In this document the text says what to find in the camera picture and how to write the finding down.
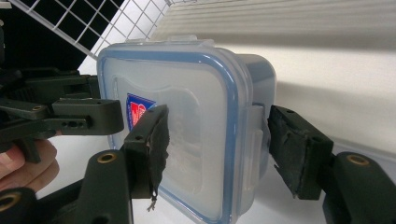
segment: wire basket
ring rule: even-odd
[[[101,49],[127,39],[149,39],[166,10],[191,0],[9,0],[52,32],[97,59]],[[93,48],[88,39],[97,39]]]

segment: white metal grid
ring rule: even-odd
[[[62,11],[59,20],[50,19],[37,9],[39,4],[47,4],[41,0],[9,0],[9,2],[23,10],[41,24],[51,29],[52,32],[61,38],[91,56],[96,60],[99,51],[110,44],[123,42],[127,39],[144,38],[149,39],[157,23],[164,16],[166,10],[174,3],[190,2],[191,0],[124,0],[116,3],[115,0],[89,1],[89,0],[54,0],[51,4],[57,4],[56,7]],[[93,10],[93,14],[89,19],[84,19],[75,9],[76,4],[84,4],[89,10]],[[110,19],[101,11],[105,4],[110,4],[116,8],[117,12]],[[74,20],[76,27],[83,27],[78,35],[71,35],[63,29],[64,21]],[[92,27],[95,20],[105,21],[106,29],[99,32]],[[98,41],[92,49],[87,49],[81,40],[87,37],[94,37]]]

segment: finger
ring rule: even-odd
[[[23,153],[15,145],[7,152],[0,153],[0,179],[21,168],[24,164]]]
[[[46,187],[59,174],[59,164],[55,160],[41,175],[36,177],[32,182],[25,187],[31,188],[35,192]]]
[[[40,155],[41,162],[33,164],[25,163],[22,168],[5,176],[0,180],[0,190],[9,189],[10,187],[23,187],[32,182],[36,177],[43,173],[54,161],[56,148],[48,140],[35,141],[37,152]]]

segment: container lid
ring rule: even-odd
[[[102,50],[97,69],[102,98],[121,101],[129,130],[145,110],[168,105],[161,195],[195,221],[228,223],[240,214],[247,160],[256,160],[246,157],[248,118],[262,110],[252,106],[252,81],[242,61],[212,44],[116,44]],[[251,132],[256,140],[262,137],[258,120]],[[129,130],[111,135],[110,146],[120,148]],[[261,139],[256,142],[261,147]]]

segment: blue label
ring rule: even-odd
[[[140,96],[128,93],[126,98],[126,114],[129,131],[136,125],[146,110],[155,106],[154,101],[150,101]]]

